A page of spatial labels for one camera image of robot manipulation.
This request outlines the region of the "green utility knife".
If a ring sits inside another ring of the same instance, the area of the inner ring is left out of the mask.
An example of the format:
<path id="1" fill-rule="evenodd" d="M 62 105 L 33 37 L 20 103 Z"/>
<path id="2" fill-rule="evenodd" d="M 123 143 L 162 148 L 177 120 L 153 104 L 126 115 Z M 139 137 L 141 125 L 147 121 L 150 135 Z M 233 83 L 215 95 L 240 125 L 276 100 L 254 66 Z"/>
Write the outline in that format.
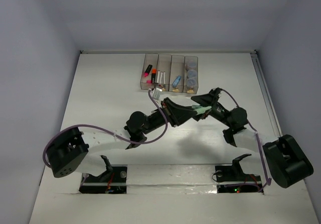
<path id="1" fill-rule="evenodd" d="M 212 107 L 211 106 L 192 105 L 192 109 L 197 113 L 197 115 L 202 115 L 206 111 L 211 110 Z"/>

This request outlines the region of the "paper clip jar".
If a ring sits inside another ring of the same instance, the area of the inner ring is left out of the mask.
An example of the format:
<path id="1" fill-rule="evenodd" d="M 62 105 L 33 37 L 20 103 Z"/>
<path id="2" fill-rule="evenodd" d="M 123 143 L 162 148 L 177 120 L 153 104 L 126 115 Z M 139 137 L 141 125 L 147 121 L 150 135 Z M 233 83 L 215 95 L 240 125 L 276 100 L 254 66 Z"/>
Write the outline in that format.
<path id="1" fill-rule="evenodd" d="M 190 69 L 187 71 L 187 78 L 197 78 L 198 72 L 194 69 Z"/>
<path id="2" fill-rule="evenodd" d="M 187 60 L 186 68 L 187 69 L 195 69 L 198 66 L 198 62 L 196 60 Z"/>
<path id="3" fill-rule="evenodd" d="M 191 88 L 196 87 L 197 81 L 194 78 L 187 78 L 186 86 Z"/>

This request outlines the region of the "blue utility knife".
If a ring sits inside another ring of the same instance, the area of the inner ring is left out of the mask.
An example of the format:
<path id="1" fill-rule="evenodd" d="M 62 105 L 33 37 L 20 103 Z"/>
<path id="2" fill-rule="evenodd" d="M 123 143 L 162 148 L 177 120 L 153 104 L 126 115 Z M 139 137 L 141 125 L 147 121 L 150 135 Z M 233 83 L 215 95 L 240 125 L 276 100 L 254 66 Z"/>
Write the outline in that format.
<path id="1" fill-rule="evenodd" d="M 181 76 L 178 75 L 178 76 L 174 79 L 174 81 L 172 82 L 172 87 L 173 87 L 173 88 L 176 88 L 176 87 L 178 86 L 180 80 L 181 80 Z"/>

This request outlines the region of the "red-capped white pen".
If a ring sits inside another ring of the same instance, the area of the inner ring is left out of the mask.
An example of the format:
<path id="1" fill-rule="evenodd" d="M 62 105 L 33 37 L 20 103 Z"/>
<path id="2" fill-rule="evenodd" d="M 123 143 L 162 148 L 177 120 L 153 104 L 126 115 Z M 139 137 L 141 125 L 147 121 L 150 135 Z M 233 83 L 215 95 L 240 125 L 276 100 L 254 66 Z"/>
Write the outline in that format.
<path id="1" fill-rule="evenodd" d="M 162 84 L 162 72 L 160 72 L 159 84 Z"/>

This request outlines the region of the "black-capped white pen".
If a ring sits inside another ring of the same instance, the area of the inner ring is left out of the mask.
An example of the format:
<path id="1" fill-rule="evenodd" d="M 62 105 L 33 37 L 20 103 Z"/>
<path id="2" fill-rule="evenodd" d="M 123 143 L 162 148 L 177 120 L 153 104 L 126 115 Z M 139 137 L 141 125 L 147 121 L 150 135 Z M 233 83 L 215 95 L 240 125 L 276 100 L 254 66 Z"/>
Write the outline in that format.
<path id="1" fill-rule="evenodd" d="M 166 73 L 162 72 L 162 84 L 166 84 Z"/>

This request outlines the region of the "blue-capped white pen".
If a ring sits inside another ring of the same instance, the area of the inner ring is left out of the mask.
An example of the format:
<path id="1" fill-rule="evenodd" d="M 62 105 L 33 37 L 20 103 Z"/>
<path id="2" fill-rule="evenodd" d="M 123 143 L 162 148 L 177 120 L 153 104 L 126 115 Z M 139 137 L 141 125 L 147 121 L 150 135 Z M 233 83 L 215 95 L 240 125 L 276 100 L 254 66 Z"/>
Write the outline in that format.
<path id="1" fill-rule="evenodd" d="M 160 74 L 161 74 L 161 72 L 158 70 L 157 75 L 156 75 L 156 83 L 159 83 Z"/>

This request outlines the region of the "orange highlighter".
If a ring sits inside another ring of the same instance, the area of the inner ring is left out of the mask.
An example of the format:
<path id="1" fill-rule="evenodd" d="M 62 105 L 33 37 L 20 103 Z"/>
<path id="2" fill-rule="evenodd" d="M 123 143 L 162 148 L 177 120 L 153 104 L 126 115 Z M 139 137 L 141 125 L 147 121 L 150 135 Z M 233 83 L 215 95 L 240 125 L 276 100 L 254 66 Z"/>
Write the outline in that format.
<path id="1" fill-rule="evenodd" d="M 151 73 L 151 82 L 156 83 L 157 70 L 154 68 Z"/>

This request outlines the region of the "pink highlighter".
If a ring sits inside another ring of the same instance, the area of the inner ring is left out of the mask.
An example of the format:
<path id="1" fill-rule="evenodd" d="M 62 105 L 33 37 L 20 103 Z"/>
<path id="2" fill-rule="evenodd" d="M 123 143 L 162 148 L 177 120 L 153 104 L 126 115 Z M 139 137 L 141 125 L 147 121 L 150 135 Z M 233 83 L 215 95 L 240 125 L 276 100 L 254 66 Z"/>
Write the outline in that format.
<path id="1" fill-rule="evenodd" d="M 145 72 L 143 73 L 143 77 L 146 78 L 149 76 L 151 70 L 152 70 L 153 66 L 151 64 L 149 64 L 145 70 Z"/>

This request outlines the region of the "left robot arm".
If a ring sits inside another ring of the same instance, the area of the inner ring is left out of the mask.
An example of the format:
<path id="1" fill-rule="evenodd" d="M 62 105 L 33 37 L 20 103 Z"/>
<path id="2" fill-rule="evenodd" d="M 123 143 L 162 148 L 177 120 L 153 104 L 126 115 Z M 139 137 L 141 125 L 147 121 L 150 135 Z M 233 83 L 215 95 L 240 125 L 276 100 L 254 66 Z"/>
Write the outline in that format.
<path id="1" fill-rule="evenodd" d="M 99 181 L 110 178 L 107 159 L 101 151 L 134 149 L 161 139 L 168 127 L 179 126 L 200 114 L 196 105 L 182 106 L 165 98 L 149 116 L 133 112 L 125 126 L 116 131 L 103 127 L 78 124 L 57 133 L 43 150 L 43 161 L 54 177 L 62 178 L 73 172 L 88 173 Z"/>

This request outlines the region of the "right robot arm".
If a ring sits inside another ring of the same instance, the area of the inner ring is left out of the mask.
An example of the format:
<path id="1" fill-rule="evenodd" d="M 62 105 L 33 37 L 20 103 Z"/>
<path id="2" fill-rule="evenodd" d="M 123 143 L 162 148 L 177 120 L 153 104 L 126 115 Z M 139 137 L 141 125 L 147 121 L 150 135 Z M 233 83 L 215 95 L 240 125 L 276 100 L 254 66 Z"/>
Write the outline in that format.
<path id="1" fill-rule="evenodd" d="M 196 95 L 191 100 L 203 107 L 211 107 L 205 116 L 212 116 L 228 128 L 223 131 L 226 143 L 239 148 L 258 151 L 266 183 L 274 181 L 282 188 L 288 188 L 313 175 L 314 168 L 296 139 L 291 135 L 280 137 L 260 134 L 248 119 L 247 111 L 235 98 L 222 88 L 211 89 L 209 93 Z"/>

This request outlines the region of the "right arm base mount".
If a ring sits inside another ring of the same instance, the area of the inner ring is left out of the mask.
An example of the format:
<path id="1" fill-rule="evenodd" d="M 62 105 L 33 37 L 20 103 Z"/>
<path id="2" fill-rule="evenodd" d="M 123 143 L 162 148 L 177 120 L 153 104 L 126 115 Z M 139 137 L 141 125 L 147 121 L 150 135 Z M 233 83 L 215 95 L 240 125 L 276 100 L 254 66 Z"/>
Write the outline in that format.
<path id="1" fill-rule="evenodd" d="M 219 164 L 215 166 L 212 180 L 217 184 L 218 193 L 262 193 L 262 181 L 260 176 L 243 172 L 240 161 L 251 156 L 243 154 L 232 160 L 231 164 Z"/>

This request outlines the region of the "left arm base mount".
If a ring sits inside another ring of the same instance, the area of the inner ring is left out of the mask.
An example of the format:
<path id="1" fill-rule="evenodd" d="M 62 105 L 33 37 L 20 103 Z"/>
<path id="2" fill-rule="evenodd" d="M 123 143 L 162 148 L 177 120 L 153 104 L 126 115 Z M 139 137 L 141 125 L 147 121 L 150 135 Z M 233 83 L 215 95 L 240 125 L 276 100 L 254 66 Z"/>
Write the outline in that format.
<path id="1" fill-rule="evenodd" d="M 127 165 L 112 166 L 109 159 L 101 155 L 105 171 L 98 176 L 83 173 L 79 192 L 82 194 L 126 194 Z"/>

